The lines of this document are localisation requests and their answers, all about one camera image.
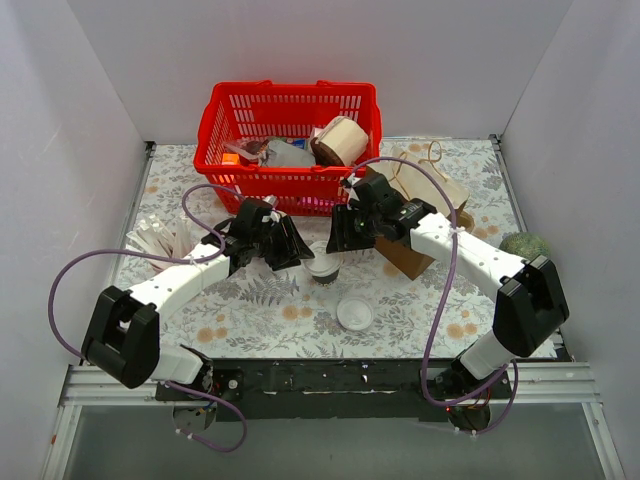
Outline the black paper coffee cup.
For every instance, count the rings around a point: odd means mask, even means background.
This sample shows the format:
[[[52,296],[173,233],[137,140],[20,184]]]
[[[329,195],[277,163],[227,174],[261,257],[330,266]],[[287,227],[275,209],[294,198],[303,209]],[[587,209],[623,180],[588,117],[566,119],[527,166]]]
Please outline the black paper coffee cup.
[[[336,269],[335,271],[333,271],[330,274],[326,274],[326,275],[313,275],[312,278],[313,280],[320,284],[320,285],[329,285],[332,282],[334,282],[339,275],[340,270]]]

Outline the white plastic cup lid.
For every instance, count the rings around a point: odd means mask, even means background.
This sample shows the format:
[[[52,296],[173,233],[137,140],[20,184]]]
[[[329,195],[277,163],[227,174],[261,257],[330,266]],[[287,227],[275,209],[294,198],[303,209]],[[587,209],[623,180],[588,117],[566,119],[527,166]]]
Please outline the white plastic cup lid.
[[[361,297],[346,297],[339,301],[336,310],[339,324],[349,331],[363,331],[374,321],[372,305]]]

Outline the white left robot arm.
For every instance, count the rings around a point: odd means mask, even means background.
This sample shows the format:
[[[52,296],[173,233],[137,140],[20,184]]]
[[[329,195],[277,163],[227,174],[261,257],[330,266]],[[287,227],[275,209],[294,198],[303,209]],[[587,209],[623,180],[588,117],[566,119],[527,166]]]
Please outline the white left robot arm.
[[[171,381],[188,398],[203,399],[213,386],[211,373],[203,369],[204,356],[187,347],[162,344],[162,320],[255,258],[279,271],[313,256],[290,216],[266,201],[246,199],[236,216],[216,225],[176,265],[127,290],[105,289],[81,353],[127,388],[148,380]]]

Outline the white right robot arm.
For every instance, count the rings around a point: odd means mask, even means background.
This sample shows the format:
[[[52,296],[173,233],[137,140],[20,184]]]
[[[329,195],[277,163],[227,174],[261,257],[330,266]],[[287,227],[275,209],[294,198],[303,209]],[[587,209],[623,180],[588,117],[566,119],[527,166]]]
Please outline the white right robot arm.
[[[405,200],[387,179],[371,173],[349,200],[333,207],[327,252],[365,250],[377,239],[396,241],[444,262],[493,301],[491,329],[463,350],[432,384],[440,396],[475,397],[501,367],[531,356],[569,317],[555,264],[527,260],[453,227],[429,203]]]

